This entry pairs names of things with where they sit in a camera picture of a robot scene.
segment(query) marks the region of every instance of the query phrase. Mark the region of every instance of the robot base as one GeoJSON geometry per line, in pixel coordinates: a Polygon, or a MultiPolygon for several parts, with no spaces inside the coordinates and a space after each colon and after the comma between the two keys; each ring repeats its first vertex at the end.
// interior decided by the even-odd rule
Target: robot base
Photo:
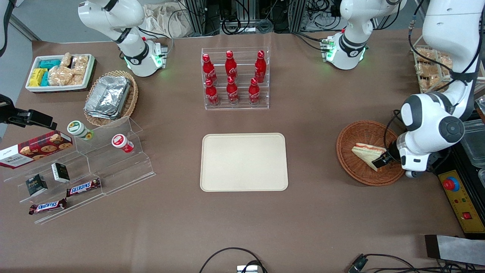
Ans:
{"type": "Polygon", "coordinates": [[[167,47],[162,47],[159,43],[145,41],[148,44],[148,55],[139,65],[130,64],[125,58],[128,68],[138,77],[148,77],[161,68],[165,68],[167,59],[167,47]]]}
{"type": "Polygon", "coordinates": [[[324,62],[333,64],[336,68],[341,70],[350,70],[357,66],[357,64],[364,58],[365,48],[359,53],[357,51],[354,57],[349,57],[339,45],[339,39],[342,36],[339,32],[333,36],[327,37],[320,42],[322,49],[322,58],[324,62]]]}

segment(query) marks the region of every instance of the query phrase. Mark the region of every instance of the yellow control panel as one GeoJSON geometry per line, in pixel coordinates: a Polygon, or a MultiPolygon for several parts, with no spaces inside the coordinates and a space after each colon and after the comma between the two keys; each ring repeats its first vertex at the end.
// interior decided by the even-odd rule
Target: yellow control panel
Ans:
{"type": "Polygon", "coordinates": [[[463,231],[465,233],[485,233],[485,227],[456,170],[440,174],[438,178],[445,188],[446,196],[463,231]]]}

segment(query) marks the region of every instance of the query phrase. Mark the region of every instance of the snickers bar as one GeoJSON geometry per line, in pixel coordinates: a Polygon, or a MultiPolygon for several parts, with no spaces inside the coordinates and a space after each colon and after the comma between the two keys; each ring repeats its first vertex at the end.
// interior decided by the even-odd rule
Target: snickers bar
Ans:
{"type": "Polygon", "coordinates": [[[83,191],[90,190],[92,188],[99,188],[99,187],[101,187],[101,180],[98,178],[98,179],[95,179],[93,181],[89,181],[88,183],[84,183],[82,185],[79,185],[77,187],[68,188],[66,197],[72,196],[74,194],[81,193],[83,191]]]}
{"type": "Polygon", "coordinates": [[[67,208],[67,201],[66,199],[62,199],[56,202],[45,203],[41,205],[32,205],[29,209],[29,214],[37,214],[44,211],[53,211],[58,209],[65,209],[67,208]]]}

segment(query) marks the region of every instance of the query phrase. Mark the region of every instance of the coca-cola bottle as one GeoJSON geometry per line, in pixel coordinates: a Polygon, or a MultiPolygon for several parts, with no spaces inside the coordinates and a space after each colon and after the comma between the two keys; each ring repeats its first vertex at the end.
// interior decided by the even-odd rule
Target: coca-cola bottle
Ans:
{"type": "Polygon", "coordinates": [[[266,75],[266,61],[264,60],[264,51],[258,51],[258,59],[254,65],[254,76],[258,80],[258,83],[264,82],[264,76],[266,75]]]}
{"type": "Polygon", "coordinates": [[[231,105],[236,105],[239,102],[239,96],[238,96],[238,87],[234,83],[234,77],[229,76],[227,77],[227,98],[229,99],[229,103],[231,105]]]}
{"type": "Polygon", "coordinates": [[[226,74],[228,77],[234,77],[234,82],[238,82],[238,64],[234,61],[234,53],[230,50],[226,51],[226,74]]]}
{"type": "Polygon", "coordinates": [[[251,85],[249,86],[249,102],[252,105],[259,103],[259,86],[256,78],[251,79],[251,85]]]}
{"type": "Polygon", "coordinates": [[[211,79],[212,84],[216,84],[217,75],[215,74],[215,67],[210,61],[209,54],[202,55],[202,60],[204,61],[204,65],[202,66],[202,70],[204,71],[204,76],[206,76],[206,79],[211,79]]]}
{"type": "Polygon", "coordinates": [[[219,97],[217,96],[217,89],[212,85],[211,79],[206,79],[206,97],[210,105],[219,105],[219,97]]]}

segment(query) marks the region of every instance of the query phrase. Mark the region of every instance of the teal package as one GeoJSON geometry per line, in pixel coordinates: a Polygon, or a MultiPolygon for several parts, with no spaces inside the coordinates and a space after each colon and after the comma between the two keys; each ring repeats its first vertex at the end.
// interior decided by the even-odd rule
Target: teal package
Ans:
{"type": "Polygon", "coordinates": [[[44,61],[40,61],[39,68],[51,69],[54,66],[58,66],[60,64],[61,64],[61,60],[44,60],[44,61]]]}
{"type": "Polygon", "coordinates": [[[49,72],[45,72],[44,76],[42,76],[40,86],[49,86],[49,72]]]}

